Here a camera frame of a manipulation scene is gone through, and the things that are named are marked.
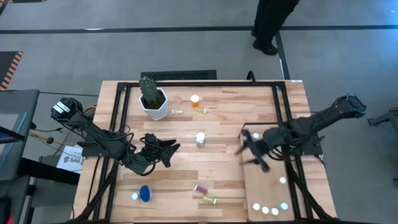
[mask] butcher block tabletop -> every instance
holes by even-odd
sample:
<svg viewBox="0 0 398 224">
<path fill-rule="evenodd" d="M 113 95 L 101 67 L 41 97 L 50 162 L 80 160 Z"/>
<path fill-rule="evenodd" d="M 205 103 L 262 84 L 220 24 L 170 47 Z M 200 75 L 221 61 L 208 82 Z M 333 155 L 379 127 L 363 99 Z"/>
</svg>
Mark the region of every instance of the butcher block tabletop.
<svg viewBox="0 0 398 224">
<path fill-rule="evenodd" d="M 108 129 L 120 81 L 105 81 L 98 98 L 94 123 Z M 293 118 L 310 116 L 307 97 L 302 82 L 285 81 Z M 255 165 L 241 166 L 242 160 L 252 158 L 249 150 L 235 156 L 240 146 L 238 138 L 244 123 L 270 123 L 246 125 L 252 133 L 262 133 L 277 127 L 277 116 L 269 86 L 168 86 L 162 87 L 169 98 L 169 115 L 159 121 L 148 117 L 139 103 L 141 91 L 132 87 L 126 116 L 125 132 L 134 133 L 132 143 L 142 148 L 139 138 L 145 133 L 153 133 L 161 140 L 176 139 L 181 144 L 171 159 L 171 167 L 162 163 L 148 176 L 139 176 L 133 171 L 119 166 L 114 193 L 111 222 L 246 222 L 294 220 L 288 184 L 281 184 L 280 177 L 286 177 L 285 166 L 281 161 L 265 158 L 271 170 L 263 173 Z M 190 97 L 200 97 L 199 106 L 206 108 L 206 114 L 195 111 Z M 119 127 L 124 91 L 118 107 L 116 127 Z M 279 94 L 281 110 L 282 94 Z M 171 114 L 171 110 L 182 110 L 182 114 Z M 197 133 L 206 134 L 205 145 L 198 147 Z M 101 173 L 100 160 L 94 181 L 94 196 Z M 97 158 L 85 159 L 78 184 L 75 213 L 80 214 L 86 207 L 88 192 Z M 327 213 L 335 217 L 336 212 L 331 197 L 325 168 L 313 156 L 302 156 L 307 187 Z M 208 189 L 208 195 L 217 198 L 216 204 L 203 200 L 203 195 L 194 192 L 196 184 Z M 133 200 L 131 195 L 139 193 L 143 185 L 153 190 L 150 202 Z M 102 199 L 99 218 L 104 218 L 108 191 Z M 298 193 L 300 211 L 305 217 L 303 198 Z M 252 209 L 254 203 L 267 207 L 265 215 Z M 281 203 L 287 210 L 279 209 Z M 277 208 L 278 215 L 271 214 Z"/>
</svg>

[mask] black metal frame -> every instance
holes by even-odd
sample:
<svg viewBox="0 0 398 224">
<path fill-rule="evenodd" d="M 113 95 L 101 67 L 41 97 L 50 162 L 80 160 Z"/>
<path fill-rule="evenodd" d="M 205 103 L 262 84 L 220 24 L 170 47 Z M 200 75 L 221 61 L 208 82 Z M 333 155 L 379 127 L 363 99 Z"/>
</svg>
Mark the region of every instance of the black metal frame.
<svg viewBox="0 0 398 224">
<path fill-rule="evenodd" d="M 256 78 L 254 77 L 254 74 L 252 71 L 249 72 L 247 78 L 249 81 L 242 81 L 242 82 L 215 82 L 215 81 L 200 81 L 200 82 L 157 82 L 157 86 L 159 87 L 166 87 L 166 86 L 269 86 L 272 88 L 272 94 L 274 97 L 274 103 L 275 103 L 275 109 L 276 109 L 276 114 L 277 114 L 277 123 L 244 123 L 245 125 L 261 125 L 261 124 L 278 124 L 279 126 L 283 125 L 283 119 L 282 119 L 282 111 L 280 108 L 280 103 L 279 103 L 279 98 L 278 98 L 278 89 L 281 90 L 282 92 L 282 97 L 284 100 L 284 106 L 286 110 L 286 115 L 287 115 L 287 120 L 290 121 L 292 119 L 292 113 L 290 110 L 290 105 L 289 105 L 289 99 L 287 96 L 287 90 L 286 90 L 286 85 L 285 82 L 283 81 L 274 81 L 274 82 L 258 82 L 256 81 Z M 120 127 L 119 131 L 124 131 L 124 127 L 126 124 L 126 115 L 128 111 L 128 105 L 129 105 L 129 97 L 130 97 L 130 92 L 131 88 L 133 87 L 139 87 L 138 82 L 137 83 L 127 83 L 127 82 L 121 82 L 118 83 L 118 87 L 116 90 L 116 96 L 115 96 L 115 101 L 114 101 L 114 106 L 113 106 L 113 112 L 112 112 L 112 117 L 111 117 L 111 124 L 110 124 L 110 130 L 114 130 L 115 124 L 116 124 L 116 117 L 118 114 L 118 107 L 120 104 L 120 97 L 121 97 L 121 92 L 125 90 L 125 95 L 124 95 L 124 102 L 123 102 L 123 109 L 122 109 L 122 114 L 121 114 L 121 121 L 120 121 Z M 101 176 L 100 180 L 105 179 L 107 167 L 108 167 L 108 161 L 109 158 L 104 158 L 104 164 L 106 164 L 105 168 L 103 167 L 101 171 Z M 304 170 L 303 170 L 303 165 L 300 156 L 295 156 L 295 161 L 296 161 L 296 168 L 298 171 L 298 176 L 300 177 L 301 181 L 306 185 L 305 183 L 305 176 L 304 176 Z M 114 163 L 112 170 L 118 168 L 118 164 Z M 112 211 L 112 204 L 113 204 L 113 197 L 114 197 L 114 190 L 115 190 L 115 185 L 116 185 L 116 174 L 114 175 L 114 179 L 111 182 L 111 185 L 109 187 L 109 195 L 108 195 L 108 200 L 106 204 L 106 214 L 104 219 L 98 219 L 98 213 L 95 213 L 95 216 L 93 216 L 93 219 L 90 220 L 91 222 L 95 222 L 98 220 L 99 222 L 103 222 L 104 220 L 110 221 L 111 218 L 111 211 Z M 339 220 L 317 220 L 313 219 L 313 214 L 312 214 L 312 209 L 309 203 L 307 202 L 306 199 L 304 199 L 305 202 L 305 210 L 307 213 L 307 218 L 302 218 L 301 213 L 300 213 L 300 207 L 299 207 L 299 200 L 297 197 L 297 192 L 295 188 L 294 181 L 292 181 L 292 177 L 289 176 L 289 173 L 287 173 L 287 177 L 289 179 L 289 190 L 290 190 L 290 196 L 292 199 L 292 207 L 294 210 L 294 221 L 288 221 L 288 222 L 256 222 L 256 223 L 358 223 L 358 222 L 345 222 L 345 221 L 339 221 Z M 251 221 L 248 220 L 248 222 L 234 222 L 234 223 L 249 223 Z"/>
</svg>

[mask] gray floor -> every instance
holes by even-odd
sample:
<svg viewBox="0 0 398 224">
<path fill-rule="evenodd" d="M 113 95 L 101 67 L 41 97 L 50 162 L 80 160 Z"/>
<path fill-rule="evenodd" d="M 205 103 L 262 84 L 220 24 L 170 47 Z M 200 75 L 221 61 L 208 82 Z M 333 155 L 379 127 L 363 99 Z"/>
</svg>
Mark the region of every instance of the gray floor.
<svg viewBox="0 0 398 224">
<path fill-rule="evenodd" d="M 9 4 L 0 17 L 5 29 L 251 26 L 256 0 L 48 0 Z M 285 26 L 398 24 L 395 0 L 301 0 Z M 398 30 L 282 31 L 291 79 L 304 81 L 312 110 L 351 93 L 368 105 L 366 117 L 398 106 Z M 0 50 L 21 50 L 10 89 L 97 95 L 103 80 L 135 80 L 141 72 L 217 69 L 219 79 L 282 79 L 278 56 L 251 47 L 249 32 L 0 35 Z M 62 95 L 41 95 L 35 122 L 56 128 L 49 108 Z M 96 97 L 76 97 L 85 106 Z M 63 139 L 66 133 L 55 134 Z M 340 121 L 321 134 L 326 172 L 342 220 L 396 223 L 398 140 L 389 124 L 368 126 L 366 118 Z M 71 141 L 78 141 L 73 136 Z M 53 149 L 33 140 L 25 156 Z M 65 221 L 70 205 L 42 208 L 34 223 Z"/>
</svg>

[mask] white hexagonal pot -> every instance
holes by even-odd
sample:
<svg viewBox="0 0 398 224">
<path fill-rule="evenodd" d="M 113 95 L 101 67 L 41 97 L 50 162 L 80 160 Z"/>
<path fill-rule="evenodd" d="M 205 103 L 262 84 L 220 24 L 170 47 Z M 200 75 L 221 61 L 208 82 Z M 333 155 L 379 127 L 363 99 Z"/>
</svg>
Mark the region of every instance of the white hexagonal pot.
<svg viewBox="0 0 398 224">
<path fill-rule="evenodd" d="M 163 93 L 164 98 L 166 99 L 159 109 L 152 110 L 145 108 L 144 104 L 142 103 L 142 99 L 144 99 L 143 95 L 141 95 L 138 99 L 142 109 L 145 111 L 145 113 L 147 113 L 148 117 L 154 119 L 155 121 L 165 118 L 167 116 L 167 113 L 169 112 L 169 99 L 167 98 L 166 93 L 163 91 L 162 88 L 157 89 Z"/>
</svg>

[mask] person's leg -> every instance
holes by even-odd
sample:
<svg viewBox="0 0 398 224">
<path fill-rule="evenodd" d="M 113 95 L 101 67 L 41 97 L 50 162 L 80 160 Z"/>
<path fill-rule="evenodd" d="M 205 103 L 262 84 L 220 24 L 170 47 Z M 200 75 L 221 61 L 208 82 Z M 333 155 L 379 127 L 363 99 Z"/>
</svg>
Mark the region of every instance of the person's leg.
<svg viewBox="0 0 398 224">
<path fill-rule="evenodd" d="M 267 55 L 278 53 L 278 49 L 271 44 L 272 39 L 297 3 L 297 0 L 269 0 L 260 17 L 257 40 L 253 43 L 255 49 Z"/>
<path fill-rule="evenodd" d="M 264 13 L 264 8 L 267 4 L 267 1 L 268 0 L 259 0 L 259 4 L 257 5 L 256 19 L 254 20 L 254 27 L 253 30 L 251 31 L 251 35 L 253 35 L 254 37 L 257 36 L 260 19 L 262 14 Z"/>
</svg>

